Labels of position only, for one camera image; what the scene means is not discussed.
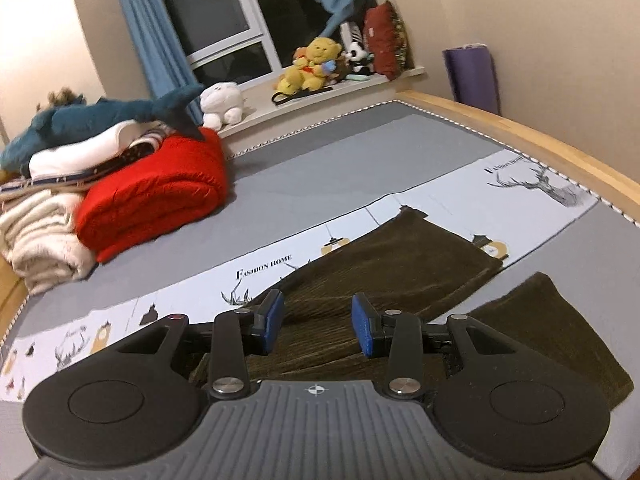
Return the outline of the dark olive corduroy pants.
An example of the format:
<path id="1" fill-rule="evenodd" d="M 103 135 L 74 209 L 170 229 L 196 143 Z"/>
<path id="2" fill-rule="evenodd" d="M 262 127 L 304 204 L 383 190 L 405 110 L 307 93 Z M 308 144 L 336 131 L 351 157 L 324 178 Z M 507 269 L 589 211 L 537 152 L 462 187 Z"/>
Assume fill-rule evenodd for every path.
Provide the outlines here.
<path id="1" fill-rule="evenodd" d="M 501 269 L 499 260 L 407 208 L 367 235 L 288 274 L 285 317 L 276 348 L 247 362 L 250 376 L 277 380 L 374 379 L 380 359 L 366 358 L 352 324 L 352 296 L 378 310 L 433 321 L 469 298 Z M 472 317 L 587 377 L 615 408 L 634 383 L 548 275 L 537 272 Z"/>

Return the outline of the grey printed bed sheet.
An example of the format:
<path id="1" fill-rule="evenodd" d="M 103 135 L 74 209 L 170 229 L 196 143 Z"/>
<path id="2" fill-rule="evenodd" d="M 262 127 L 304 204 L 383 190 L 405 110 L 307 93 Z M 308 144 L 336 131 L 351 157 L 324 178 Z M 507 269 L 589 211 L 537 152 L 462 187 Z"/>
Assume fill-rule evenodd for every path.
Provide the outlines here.
<path id="1" fill-rule="evenodd" d="M 254 143 L 232 158 L 233 193 L 221 212 L 127 250 L 88 280 L 27 300 L 8 335 L 28 336 L 156 292 L 501 150 L 562 183 L 583 186 L 596 204 L 465 300 L 462 310 L 544 272 L 637 376 L 638 184 L 517 122 L 429 96 L 375 105 Z"/>

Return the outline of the red folded quilt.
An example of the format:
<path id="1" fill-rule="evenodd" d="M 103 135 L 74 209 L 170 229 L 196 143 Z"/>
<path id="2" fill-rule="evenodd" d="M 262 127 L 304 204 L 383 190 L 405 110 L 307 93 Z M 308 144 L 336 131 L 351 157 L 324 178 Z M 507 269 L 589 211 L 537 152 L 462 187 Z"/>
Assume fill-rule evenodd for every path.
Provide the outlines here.
<path id="1" fill-rule="evenodd" d="M 229 196 L 216 131 L 201 141 L 170 136 L 155 153 L 99 180 L 76 210 L 76 235 L 99 263 L 201 220 Z"/>

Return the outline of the cream folded fleece blanket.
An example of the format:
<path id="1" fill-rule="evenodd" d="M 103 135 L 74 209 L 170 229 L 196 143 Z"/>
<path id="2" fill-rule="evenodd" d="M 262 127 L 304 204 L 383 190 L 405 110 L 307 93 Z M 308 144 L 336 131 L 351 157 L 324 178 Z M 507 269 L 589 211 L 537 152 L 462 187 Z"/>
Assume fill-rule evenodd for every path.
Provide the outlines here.
<path id="1" fill-rule="evenodd" d="M 80 193 L 41 191 L 21 198 L 1 214 L 1 255 L 28 292 L 86 278 L 96 256 L 76 234 Z"/>

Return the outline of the navy patterned folded blanket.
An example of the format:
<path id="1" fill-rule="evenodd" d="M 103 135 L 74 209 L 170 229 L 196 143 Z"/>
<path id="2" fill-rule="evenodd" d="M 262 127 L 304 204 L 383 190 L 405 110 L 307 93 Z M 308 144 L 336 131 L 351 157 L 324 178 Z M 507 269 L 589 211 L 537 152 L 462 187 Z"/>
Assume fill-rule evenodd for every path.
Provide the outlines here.
<path id="1" fill-rule="evenodd" d="M 102 178 L 155 153 L 172 133 L 159 122 L 127 120 L 91 139 L 32 155 L 26 178 L 1 185 L 1 200 L 45 190 L 82 191 Z"/>

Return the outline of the white plush toy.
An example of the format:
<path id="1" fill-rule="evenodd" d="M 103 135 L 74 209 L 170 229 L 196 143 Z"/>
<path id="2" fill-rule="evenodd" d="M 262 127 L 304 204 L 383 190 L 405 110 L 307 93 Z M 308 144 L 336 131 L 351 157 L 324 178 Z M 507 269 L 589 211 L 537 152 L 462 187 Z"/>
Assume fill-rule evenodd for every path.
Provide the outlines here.
<path id="1" fill-rule="evenodd" d="M 217 82 L 200 94 L 203 126 L 220 131 L 242 122 L 244 98 L 235 82 Z"/>

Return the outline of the purple rolled yoga mat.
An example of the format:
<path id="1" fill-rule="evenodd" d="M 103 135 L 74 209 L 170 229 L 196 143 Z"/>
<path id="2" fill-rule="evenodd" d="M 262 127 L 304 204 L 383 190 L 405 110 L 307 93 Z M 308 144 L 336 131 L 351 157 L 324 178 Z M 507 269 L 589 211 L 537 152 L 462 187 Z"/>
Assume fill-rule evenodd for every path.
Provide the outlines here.
<path id="1" fill-rule="evenodd" d="M 495 115 L 500 96 L 494 59 L 486 44 L 465 44 L 442 51 L 454 99 Z"/>

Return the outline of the yellow bear plush toy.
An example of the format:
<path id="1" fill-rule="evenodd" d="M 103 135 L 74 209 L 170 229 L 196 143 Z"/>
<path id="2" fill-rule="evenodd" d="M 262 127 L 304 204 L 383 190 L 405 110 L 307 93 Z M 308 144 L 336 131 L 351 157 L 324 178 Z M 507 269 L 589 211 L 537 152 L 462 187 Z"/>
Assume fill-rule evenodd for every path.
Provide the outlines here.
<path id="1" fill-rule="evenodd" d="M 331 91 L 326 84 L 336 74 L 341 46 L 331 38 L 317 37 L 307 47 L 298 48 L 293 63 L 280 76 L 271 102 L 282 105 L 287 102 Z"/>

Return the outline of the blue shark plush toy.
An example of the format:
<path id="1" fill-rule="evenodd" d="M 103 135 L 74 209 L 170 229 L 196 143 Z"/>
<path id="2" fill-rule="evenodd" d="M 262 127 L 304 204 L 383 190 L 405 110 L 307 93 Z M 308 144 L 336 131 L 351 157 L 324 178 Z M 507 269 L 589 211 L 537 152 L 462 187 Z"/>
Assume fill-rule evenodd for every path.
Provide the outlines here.
<path id="1" fill-rule="evenodd" d="M 200 96 L 201 84 L 171 90 L 155 100 L 119 101 L 101 98 L 98 102 L 51 107 L 35 114 L 30 125 L 1 152 L 1 170 L 6 174 L 29 174 L 32 155 L 59 146 L 82 142 L 108 128 L 133 120 L 162 122 L 182 136 L 203 137 L 186 108 Z"/>

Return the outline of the panda plush toy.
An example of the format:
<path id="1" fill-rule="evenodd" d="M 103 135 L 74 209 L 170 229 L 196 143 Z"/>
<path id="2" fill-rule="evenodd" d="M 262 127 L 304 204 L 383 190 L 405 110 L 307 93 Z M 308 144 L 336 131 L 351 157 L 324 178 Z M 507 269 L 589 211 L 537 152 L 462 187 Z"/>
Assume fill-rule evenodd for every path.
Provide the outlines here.
<path id="1" fill-rule="evenodd" d="M 345 51 L 345 58 L 352 74 L 371 76 L 374 73 L 374 54 L 369 52 L 361 41 L 352 40 Z"/>

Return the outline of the dark red cushion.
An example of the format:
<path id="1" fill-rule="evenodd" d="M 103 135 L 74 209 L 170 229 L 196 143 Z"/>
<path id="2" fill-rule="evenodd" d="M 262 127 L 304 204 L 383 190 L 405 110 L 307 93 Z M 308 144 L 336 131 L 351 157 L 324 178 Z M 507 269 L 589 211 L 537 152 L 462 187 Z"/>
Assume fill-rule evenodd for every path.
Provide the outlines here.
<path id="1" fill-rule="evenodd" d="M 367 10 L 363 36 L 374 55 L 374 70 L 389 80 L 397 79 L 407 68 L 409 44 L 404 22 L 393 3 L 385 1 Z"/>

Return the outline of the brown plush toy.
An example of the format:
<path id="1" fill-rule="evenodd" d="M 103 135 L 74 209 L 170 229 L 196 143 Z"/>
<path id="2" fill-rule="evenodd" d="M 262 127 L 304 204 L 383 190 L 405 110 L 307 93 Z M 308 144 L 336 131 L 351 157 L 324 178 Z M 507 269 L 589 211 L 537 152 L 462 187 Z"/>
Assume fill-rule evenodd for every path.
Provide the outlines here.
<path id="1" fill-rule="evenodd" d="M 38 103 L 36 106 L 36 112 L 40 113 L 44 110 L 50 110 L 50 108 L 57 108 L 70 105 L 85 105 L 87 100 L 83 94 L 77 94 L 70 90 L 68 87 L 63 87 L 58 91 L 50 91 L 47 95 L 47 102 L 44 104 Z"/>

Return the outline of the blue left curtain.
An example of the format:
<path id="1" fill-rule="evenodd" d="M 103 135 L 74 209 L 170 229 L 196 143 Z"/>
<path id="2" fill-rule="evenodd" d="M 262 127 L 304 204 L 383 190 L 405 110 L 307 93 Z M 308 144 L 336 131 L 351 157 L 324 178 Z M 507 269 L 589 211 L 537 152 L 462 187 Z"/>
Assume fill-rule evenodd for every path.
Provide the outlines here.
<path id="1" fill-rule="evenodd" d="M 197 84 L 164 0 L 119 0 L 154 98 Z"/>

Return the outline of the white framed window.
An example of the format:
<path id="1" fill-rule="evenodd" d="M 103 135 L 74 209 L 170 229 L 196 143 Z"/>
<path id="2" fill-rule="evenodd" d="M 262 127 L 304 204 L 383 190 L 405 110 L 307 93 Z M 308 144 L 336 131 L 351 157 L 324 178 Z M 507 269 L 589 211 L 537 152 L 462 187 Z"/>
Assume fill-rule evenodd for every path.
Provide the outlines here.
<path id="1" fill-rule="evenodd" d="M 251 84 L 290 65 L 326 26 L 314 0 L 164 0 L 195 78 Z"/>

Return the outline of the wooden bed frame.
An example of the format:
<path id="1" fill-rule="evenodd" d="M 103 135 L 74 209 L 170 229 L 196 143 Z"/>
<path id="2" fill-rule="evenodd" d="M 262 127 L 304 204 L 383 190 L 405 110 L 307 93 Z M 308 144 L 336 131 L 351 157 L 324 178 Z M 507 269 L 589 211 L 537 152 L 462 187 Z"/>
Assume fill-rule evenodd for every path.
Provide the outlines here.
<path id="1" fill-rule="evenodd" d="M 259 128 L 245 148 L 227 146 L 233 192 L 226 209 L 127 250 L 88 280 L 29 297 L 3 270 L 2 344 L 44 316 L 67 322 L 154 292 L 495 148 L 533 157 L 585 185 L 628 221 L 638 221 L 638 183 L 597 157 L 514 120 L 404 91 L 293 131 Z"/>

